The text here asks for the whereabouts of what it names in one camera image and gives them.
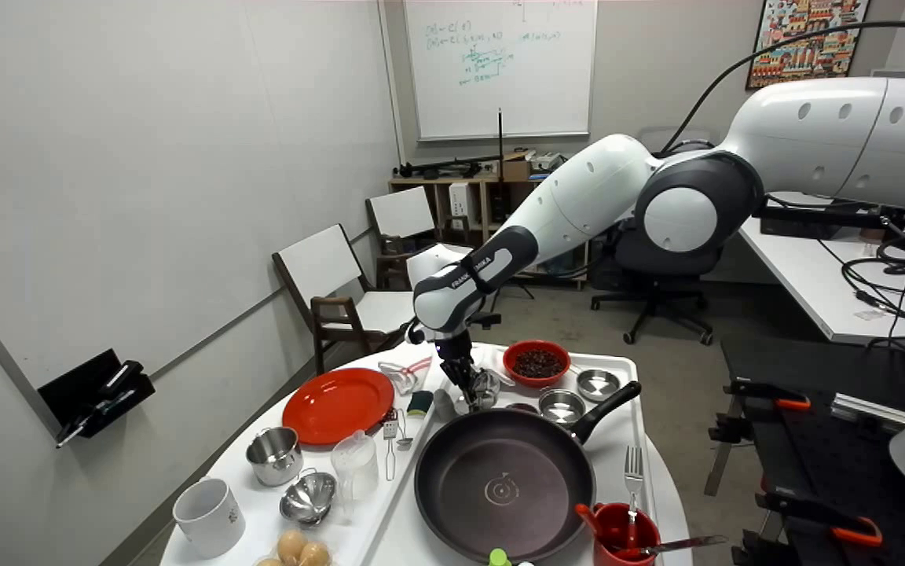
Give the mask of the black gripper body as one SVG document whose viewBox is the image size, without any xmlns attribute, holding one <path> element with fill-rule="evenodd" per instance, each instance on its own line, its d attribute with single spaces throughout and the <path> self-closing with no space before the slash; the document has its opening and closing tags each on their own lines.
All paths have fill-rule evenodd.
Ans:
<svg viewBox="0 0 905 566">
<path fill-rule="evenodd" d="M 442 374 L 462 388 L 468 401 L 481 398 L 485 376 L 471 359 L 471 337 L 454 334 L 438 341 Z"/>
</svg>

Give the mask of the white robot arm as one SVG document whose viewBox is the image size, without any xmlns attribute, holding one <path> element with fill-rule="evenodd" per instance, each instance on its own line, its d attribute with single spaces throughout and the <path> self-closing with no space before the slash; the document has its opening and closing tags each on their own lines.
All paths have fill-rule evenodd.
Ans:
<svg viewBox="0 0 905 566">
<path fill-rule="evenodd" d="M 687 257 L 726 242 L 774 191 L 905 206 L 905 76 L 767 86 L 704 151 L 657 156 L 630 135 L 607 135 L 559 163 L 485 245 L 423 277 L 414 319 L 442 374 L 479 401 L 468 317 L 517 269 L 616 219 L 630 224 L 639 257 Z"/>
</svg>

